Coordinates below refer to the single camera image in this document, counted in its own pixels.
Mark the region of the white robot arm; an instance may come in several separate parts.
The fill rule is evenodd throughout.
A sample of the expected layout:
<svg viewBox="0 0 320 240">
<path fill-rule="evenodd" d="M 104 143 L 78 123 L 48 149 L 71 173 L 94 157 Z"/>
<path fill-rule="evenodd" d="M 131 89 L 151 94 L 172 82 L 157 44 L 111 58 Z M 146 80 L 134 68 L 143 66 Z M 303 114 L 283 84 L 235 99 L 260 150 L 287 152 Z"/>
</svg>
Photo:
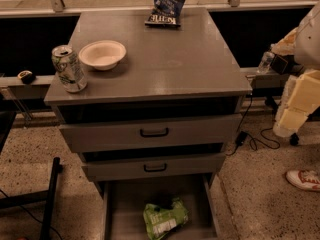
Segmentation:
<svg viewBox="0 0 320 240">
<path fill-rule="evenodd" d="M 320 107 L 320 2 L 271 51 L 293 55 L 305 68 L 299 77 L 288 78 L 273 126 L 277 136 L 289 137 Z"/>
</svg>

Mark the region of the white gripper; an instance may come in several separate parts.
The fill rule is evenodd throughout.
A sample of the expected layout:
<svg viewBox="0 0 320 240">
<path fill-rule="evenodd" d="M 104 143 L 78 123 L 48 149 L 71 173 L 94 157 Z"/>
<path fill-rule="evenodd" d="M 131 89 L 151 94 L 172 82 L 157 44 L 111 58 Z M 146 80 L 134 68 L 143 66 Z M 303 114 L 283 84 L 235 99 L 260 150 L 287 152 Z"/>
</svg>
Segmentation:
<svg viewBox="0 0 320 240">
<path fill-rule="evenodd" d="M 279 105 L 283 120 L 297 132 L 308 116 L 320 107 L 320 71 L 308 70 L 299 77 L 290 76 Z"/>
</svg>

